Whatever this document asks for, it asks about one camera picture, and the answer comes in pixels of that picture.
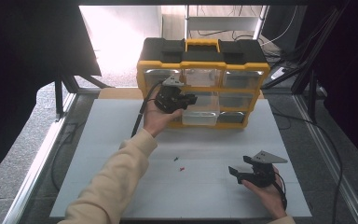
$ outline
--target transparent drawer front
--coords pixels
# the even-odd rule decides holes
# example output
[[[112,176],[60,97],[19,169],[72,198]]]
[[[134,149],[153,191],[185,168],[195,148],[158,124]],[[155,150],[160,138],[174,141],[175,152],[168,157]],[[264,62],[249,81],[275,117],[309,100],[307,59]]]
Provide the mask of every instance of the transparent drawer front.
[[[243,123],[246,112],[222,112],[219,115],[220,123]]]
[[[219,104],[223,107],[249,108],[253,95],[242,92],[220,92]]]
[[[174,75],[180,79],[182,75],[181,69],[145,69],[145,83],[146,87],[151,88],[154,84],[160,80],[165,80],[171,75]]]
[[[263,72],[226,71],[223,76],[223,87],[232,89],[256,89]]]
[[[192,87],[217,87],[221,72],[221,70],[217,69],[185,69],[186,85]]]
[[[214,126],[220,114],[219,98],[215,92],[187,92],[196,94],[197,102],[189,105],[182,115],[187,125]]]

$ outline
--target beige sleeve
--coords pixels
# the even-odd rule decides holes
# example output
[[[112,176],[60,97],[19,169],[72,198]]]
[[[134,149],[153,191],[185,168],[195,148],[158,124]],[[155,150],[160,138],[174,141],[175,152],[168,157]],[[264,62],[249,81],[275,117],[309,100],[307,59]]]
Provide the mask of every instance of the beige sleeve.
[[[292,217],[281,217],[280,219],[273,220],[268,224],[296,224]]]
[[[156,147],[156,140],[144,129],[123,142],[121,150],[109,158],[78,199],[68,206],[60,224],[119,223]]]

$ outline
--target white tabletop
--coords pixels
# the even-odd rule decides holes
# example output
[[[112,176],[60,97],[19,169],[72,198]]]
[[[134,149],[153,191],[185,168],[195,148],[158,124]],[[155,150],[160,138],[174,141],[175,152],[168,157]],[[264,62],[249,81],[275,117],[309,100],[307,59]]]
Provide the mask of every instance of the white tabletop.
[[[123,139],[131,137],[141,103],[95,100],[51,217],[63,217],[67,205]],[[275,164],[286,183],[287,212],[294,217],[310,217],[268,100],[258,100],[244,130],[180,128],[161,133],[123,219],[269,217],[259,199],[228,172],[228,166],[252,172],[242,157],[253,157],[260,150],[288,160]]]

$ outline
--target yellow storage organizer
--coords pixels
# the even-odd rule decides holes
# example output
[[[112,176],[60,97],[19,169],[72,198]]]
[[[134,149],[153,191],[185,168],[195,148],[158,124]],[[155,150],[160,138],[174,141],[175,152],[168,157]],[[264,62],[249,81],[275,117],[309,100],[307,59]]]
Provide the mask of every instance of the yellow storage organizer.
[[[183,93],[198,96],[171,127],[245,128],[269,64],[256,40],[147,38],[137,64],[146,97],[160,80],[176,77]]]

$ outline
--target human hand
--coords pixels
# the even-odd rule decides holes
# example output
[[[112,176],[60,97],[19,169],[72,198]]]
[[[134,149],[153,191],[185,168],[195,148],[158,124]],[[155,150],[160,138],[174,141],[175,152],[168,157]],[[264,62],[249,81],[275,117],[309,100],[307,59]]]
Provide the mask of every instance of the human hand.
[[[273,168],[275,173],[278,174],[278,169],[275,166]],[[278,175],[275,175],[275,179],[277,184],[282,187],[282,181]],[[287,217],[283,208],[281,195],[273,185],[265,188],[259,188],[247,180],[242,180],[242,184],[260,198],[261,203],[267,208],[273,219]]]
[[[155,91],[150,99],[155,99],[156,95],[157,92]],[[154,100],[149,100],[144,112],[144,129],[153,137],[156,137],[171,120],[179,118],[182,113],[183,109],[178,109],[171,114],[166,114],[157,108]]]

